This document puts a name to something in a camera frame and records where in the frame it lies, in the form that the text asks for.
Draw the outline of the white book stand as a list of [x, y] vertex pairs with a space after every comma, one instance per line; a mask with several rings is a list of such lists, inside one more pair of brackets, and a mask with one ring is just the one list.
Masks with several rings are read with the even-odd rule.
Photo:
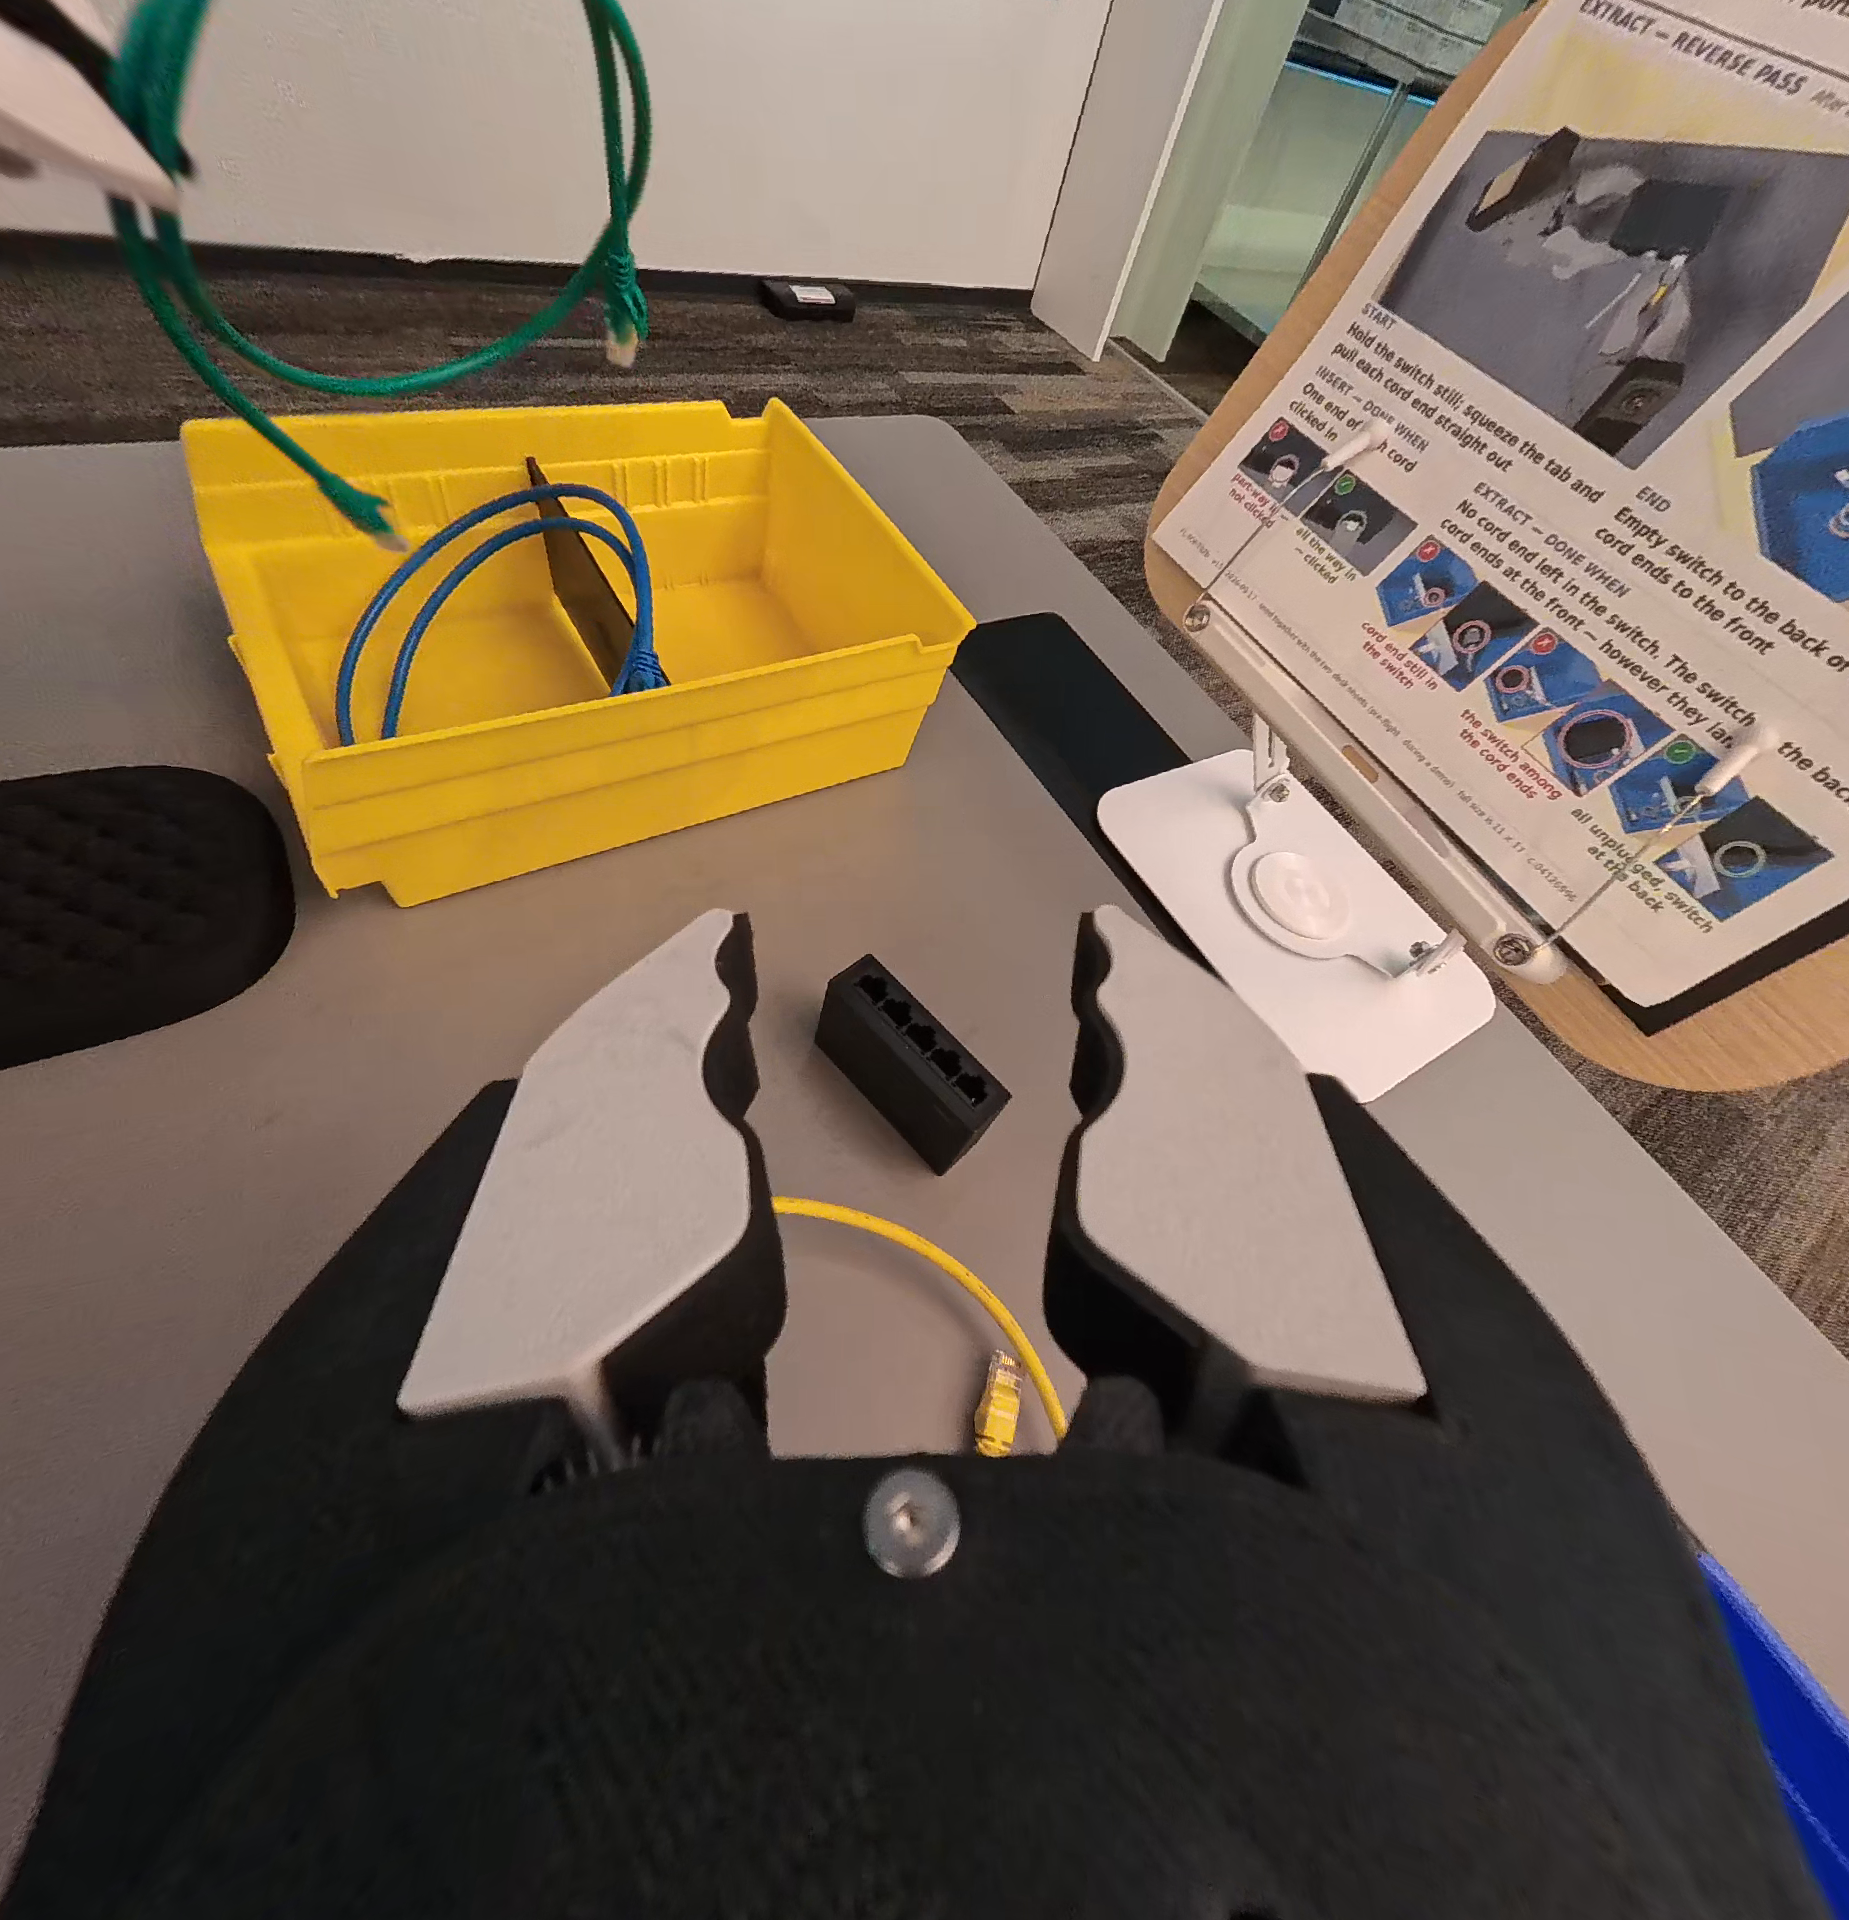
[[1181, 628], [1242, 686], [1250, 741], [1109, 789], [1096, 819], [1310, 1073], [1372, 1101], [1484, 1030], [1489, 970], [1568, 975], [1553, 933], [1211, 587]]

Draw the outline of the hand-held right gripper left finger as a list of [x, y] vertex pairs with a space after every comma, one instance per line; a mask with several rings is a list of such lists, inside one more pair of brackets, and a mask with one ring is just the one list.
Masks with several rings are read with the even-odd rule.
[[763, 1413], [787, 1257], [763, 1146], [750, 918], [711, 908], [533, 1051], [399, 1390], [411, 1420], [563, 1403], [592, 1453], [648, 1447], [670, 1394]]

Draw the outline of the blue plastic bin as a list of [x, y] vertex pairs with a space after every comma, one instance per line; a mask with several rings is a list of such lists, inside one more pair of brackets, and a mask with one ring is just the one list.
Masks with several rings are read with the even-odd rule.
[[1849, 1918], [1849, 1716], [1710, 1552], [1699, 1553], [1788, 1811], [1834, 1915]]

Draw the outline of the yellow plastic bin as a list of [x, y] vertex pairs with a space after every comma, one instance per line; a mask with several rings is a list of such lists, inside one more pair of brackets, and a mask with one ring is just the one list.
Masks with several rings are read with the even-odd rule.
[[[400, 905], [903, 766], [975, 620], [783, 399], [288, 416], [409, 576], [248, 425], [180, 444], [313, 871]], [[612, 691], [544, 517], [648, 558], [666, 683]]]

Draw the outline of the black flat mat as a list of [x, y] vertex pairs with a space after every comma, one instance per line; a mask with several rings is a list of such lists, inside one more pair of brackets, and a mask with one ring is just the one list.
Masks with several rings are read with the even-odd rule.
[[1098, 822], [1107, 793], [1189, 763], [1176, 739], [1055, 611], [978, 624], [950, 671], [1161, 937], [1205, 965]]

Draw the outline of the black network switch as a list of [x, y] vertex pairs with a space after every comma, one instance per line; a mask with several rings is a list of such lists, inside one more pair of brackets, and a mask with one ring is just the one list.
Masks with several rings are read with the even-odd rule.
[[935, 1176], [1010, 1103], [1005, 1081], [874, 954], [827, 981], [814, 1044]]

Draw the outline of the black bin divider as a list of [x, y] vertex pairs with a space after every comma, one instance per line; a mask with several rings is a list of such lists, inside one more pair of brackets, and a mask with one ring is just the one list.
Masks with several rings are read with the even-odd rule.
[[[533, 458], [524, 458], [524, 473], [534, 488], [550, 485], [544, 468]], [[577, 497], [573, 492], [559, 492], [537, 501], [538, 514], [548, 521], [552, 517], [579, 520], [591, 516], [591, 521], [612, 529], [612, 514], [596, 508], [595, 501]], [[619, 678], [630, 662], [632, 642], [637, 638], [637, 596], [632, 587], [619, 587], [614, 576], [606, 573], [596, 558], [599, 535], [585, 535], [573, 529], [552, 529], [542, 535], [547, 561], [550, 568], [552, 591], [599, 667], [606, 691], [616, 691]]]

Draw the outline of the instruction sheet on stand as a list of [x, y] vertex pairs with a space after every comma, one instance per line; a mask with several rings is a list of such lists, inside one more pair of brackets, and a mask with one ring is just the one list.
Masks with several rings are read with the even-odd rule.
[[[1151, 527], [1218, 461], [1247, 418], [1313, 350], [1313, 340], [1356, 271], [1375, 252], [1384, 230], [1442, 147], [1452, 141], [1489, 78], [1535, 24], [1522, 13], [1500, 31], [1474, 65], [1452, 82], [1402, 156], [1377, 181], [1370, 202], [1347, 222], [1320, 268], [1230, 383], [1225, 399], [1176, 459], [1159, 494]], [[1539, 959], [1514, 965], [1506, 941], [1534, 939], [1535, 927], [1493, 890], [1485, 871], [1446, 827], [1384, 771], [1375, 756], [1227, 611], [1209, 606], [1193, 576], [1174, 560], [1146, 549], [1146, 582], [1159, 610], [1198, 660], [1213, 665], [1250, 709], [1261, 734], [1280, 737], [1300, 773], [1326, 789], [1373, 838], [1434, 909], [1444, 931], [1459, 931], [1495, 968], [1561, 1042], [1589, 1060], [1642, 1084], [1681, 1092], [1754, 1092], [1792, 1084], [1849, 1062], [1849, 927], [1749, 981], [1729, 996], [1646, 1033], [1583, 968], [1561, 962], [1542, 974]]]

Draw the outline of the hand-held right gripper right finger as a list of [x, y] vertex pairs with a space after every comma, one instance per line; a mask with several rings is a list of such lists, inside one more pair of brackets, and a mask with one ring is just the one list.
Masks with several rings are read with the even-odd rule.
[[1221, 1453], [1289, 1391], [1420, 1412], [1426, 1368], [1296, 1057], [1116, 905], [1080, 915], [1078, 1022], [1042, 1310], [1087, 1381]]

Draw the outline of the black textured pad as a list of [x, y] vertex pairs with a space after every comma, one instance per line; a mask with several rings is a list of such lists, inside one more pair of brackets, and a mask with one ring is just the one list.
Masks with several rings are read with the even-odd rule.
[[236, 780], [0, 780], [0, 1071], [210, 1011], [277, 964], [294, 923], [284, 836]]

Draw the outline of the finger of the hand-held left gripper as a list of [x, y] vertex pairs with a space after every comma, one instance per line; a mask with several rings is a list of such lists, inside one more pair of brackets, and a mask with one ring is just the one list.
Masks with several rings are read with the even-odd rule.
[[0, 178], [67, 174], [173, 211], [186, 160], [158, 161], [110, 104], [117, 35], [89, 1], [0, 1]]

